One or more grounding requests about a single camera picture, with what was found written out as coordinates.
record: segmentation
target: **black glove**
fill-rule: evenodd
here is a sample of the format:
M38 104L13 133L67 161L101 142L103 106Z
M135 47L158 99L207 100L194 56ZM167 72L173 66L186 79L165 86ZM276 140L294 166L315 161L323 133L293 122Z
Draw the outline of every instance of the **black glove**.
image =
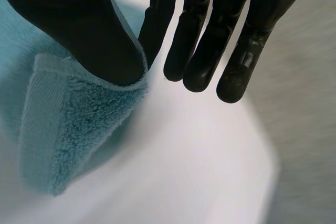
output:
M95 76L119 86L135 83L143 76L142 56L110 0L8 1Z
M196 50L210 0L184 0L164 74L193 92L205 90L222 57L246 0L213 0L213 10ZM237 102L244 94L276 22L295 0L251 0L236 48L217 86L220 99ZM175 0L151 0L139 41L151 65L174 12Z

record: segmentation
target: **teal towel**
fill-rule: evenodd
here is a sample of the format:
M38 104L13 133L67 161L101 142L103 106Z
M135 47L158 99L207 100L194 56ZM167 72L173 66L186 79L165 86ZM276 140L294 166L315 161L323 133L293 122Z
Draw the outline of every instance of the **teal towel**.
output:
M139 33L143 12L118 5L132 21L130 28L117 10L146 67L132 32ZM141 102L146 74L134 85L114 86L90 74L6 0L0 0L0 13L0 132L18 144L23 181L59 195Z

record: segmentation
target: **white table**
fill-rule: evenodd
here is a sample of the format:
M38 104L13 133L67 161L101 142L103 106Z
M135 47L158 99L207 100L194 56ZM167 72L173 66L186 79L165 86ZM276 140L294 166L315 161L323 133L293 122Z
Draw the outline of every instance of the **white table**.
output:
M146 7L149 0L129 0ZM182 0L113 158L57 198L20 187L14 146L0 141L2 224L254 224L265 215L278 171L248 99L221 102L222 69L203 93L163 75Z

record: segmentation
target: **gray background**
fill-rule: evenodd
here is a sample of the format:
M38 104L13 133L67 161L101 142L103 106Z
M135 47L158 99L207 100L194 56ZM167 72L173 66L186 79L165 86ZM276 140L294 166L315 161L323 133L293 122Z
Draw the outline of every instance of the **gray background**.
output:
M282 161L267 223L336 223L335 54L336 0L297 0L255 69L247 91Z

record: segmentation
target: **black robotic finger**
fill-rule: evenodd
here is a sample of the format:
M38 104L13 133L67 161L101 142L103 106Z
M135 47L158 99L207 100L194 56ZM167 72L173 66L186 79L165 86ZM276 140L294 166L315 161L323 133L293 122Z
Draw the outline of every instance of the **black robotic finger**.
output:
M175 10L176 0L150 0L150 6L145 12L139 42L146 54L148 67L152 66L158 55L166 31Z
M111 0L8 0L93 75L119 86L137 82L143 60Z
M294 2L251 0L238 43L217 86L217 95L221 100L234 103L242 98L276 22Z
M164 65L167 79L182 80L200 36L208 5L209 0L184 0L183 12Z
M183 77L185 87L202 92L209 85L246 0L214 0L209 24Z

